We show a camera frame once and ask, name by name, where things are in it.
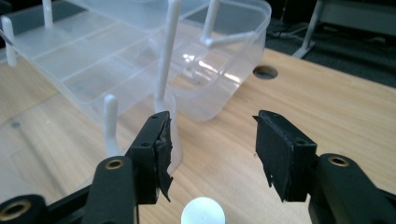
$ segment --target wooden tabletop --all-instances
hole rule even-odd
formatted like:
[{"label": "wooden tabletop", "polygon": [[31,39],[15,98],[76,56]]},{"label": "wooden tabletop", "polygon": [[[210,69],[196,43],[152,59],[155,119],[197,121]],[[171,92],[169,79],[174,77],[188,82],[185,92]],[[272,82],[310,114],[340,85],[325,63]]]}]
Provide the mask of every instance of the wooden tabletop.
[{"label": "wooden tabletop", "polygon": [[[141,206],[141,223],[179,223],[184,206],[200,196],[219,202],[227,223],[310,223],[307,203],[282,203],[268,188],[255,153],[252,116],[261,109],[290,120],[318,144],[319,155],[345,155],[396,193],[395,89],[269,49],[262,64],[278,76],[250,76],[213,119],[177,116],[183,161],[172,173],[172,202],[161,196]],[[106,157],[102,127],[23,59],[16,68],[0,65],[0,79],[0,200],[36,192],[52,203],[88,184]],[[119,118],[123,149],[134,139],[130,117]]]}]

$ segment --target black floor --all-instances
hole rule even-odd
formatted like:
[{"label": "black floor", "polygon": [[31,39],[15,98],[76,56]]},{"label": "black floor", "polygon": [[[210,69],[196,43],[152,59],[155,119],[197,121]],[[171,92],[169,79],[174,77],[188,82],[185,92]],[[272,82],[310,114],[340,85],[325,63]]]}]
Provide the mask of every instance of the black floor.
[{"label": "black floor", "polygon": [[[305,26],[272,19],[265,47],[291,55],[302,45],[306,30],[288,34]],[[304,60],[396,88],[394,38],[320,24],[313,40],[316,45]]]}]

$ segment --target white plastic rod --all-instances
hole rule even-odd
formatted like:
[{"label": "white plastic rod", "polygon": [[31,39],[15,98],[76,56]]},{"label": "white plastic rod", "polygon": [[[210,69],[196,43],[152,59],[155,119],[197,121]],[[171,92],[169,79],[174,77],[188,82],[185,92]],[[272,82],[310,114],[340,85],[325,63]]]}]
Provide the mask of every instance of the white plastic rod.
[{"label": "white plastic rod", "polygon": [[212,35],[215,26],[216,16],[218,15],[220,0],[211,0],[209,9],[207,10],[204,30],[202,32],[201,41],[205,42]]},{"label": "white plastic rod", "polygon": [[[1,22],[3,25],[4,34],[6,35],[9,41],[14,42],[15,37],[14,37],[14,28],[12,27],[12,21],[9,19],[9,17],[3,16],[1,18]],[[15,67],[17,65],[16,52],[14,47],[12,47],[7,41],[6,41],[6,55],[7,55],[8,65],[11,67]]]},{"label": "white plastic rod", "polygon": [[119,102],[114,95],[109,94],[105,98],[105,142],[107,149],[107,156],[119,156],[120,149],[117,143],[116,132],[117,132],[117,113],[118,113]]},{"label": "white plastic rod", "polygon": [[180,13],[180,0],[169,0],[168,11],[165,24],[165,46],[161,52],[159,62],[159,74],[157,80],[157,88],[154,94],[155,112],[159,113],[166,110],[164,102],[166,82],[169,74],[169,67],[172,59],[172,51],[175,42],[178,15]]},{"label": "white plastic rod", "polygon": [[44,24],[46,28],[51,28],[53,25],[53,20],[52,20],[52,4],[50,0],[43,0],[43,13],[44,13]]},{"label": "white plastic rod", "polygon": [[205,41],[205,45],[207,45],[209,48],[216,48],[224,45],[229,45],[229,44],[249,40],[253,36],[254,36],[254,32],[247,32],[236,35],[227,35],[224,37],[209,38]]}]

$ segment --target transparent plastic container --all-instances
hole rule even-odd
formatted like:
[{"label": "transparent plastic container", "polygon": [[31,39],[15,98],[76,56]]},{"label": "transparent plastic container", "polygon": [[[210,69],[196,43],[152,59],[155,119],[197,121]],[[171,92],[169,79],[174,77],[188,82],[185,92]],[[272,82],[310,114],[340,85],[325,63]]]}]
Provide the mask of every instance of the transparent plastic container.
[{"label": "transparent plastic container", "polygon": [[[167,1],[68,0],[54,3],[54,11],[64,5],[86,10],[15,34],[20,55],[96,123],[106,95],[119,99],[122,114],[154,92]],[[208,6],[209,0],[182,0],[167,85],[178,110],[198,120],[213,118],[260,61],[271,15],[264,1],[222,0],[211,38],[246,38],[208,46],[202,40]]]}]

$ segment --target table hole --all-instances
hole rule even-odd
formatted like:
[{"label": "table hole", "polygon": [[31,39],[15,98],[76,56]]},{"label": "table hole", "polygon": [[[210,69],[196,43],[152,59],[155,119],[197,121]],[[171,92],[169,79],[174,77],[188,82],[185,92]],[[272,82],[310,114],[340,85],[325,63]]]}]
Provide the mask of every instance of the table hole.
[{"label": "table hole", "polygon": [[253,69],[253,74],[261,79],[273,79],[277,77],[277,70],[269,65],[260,65]]}]

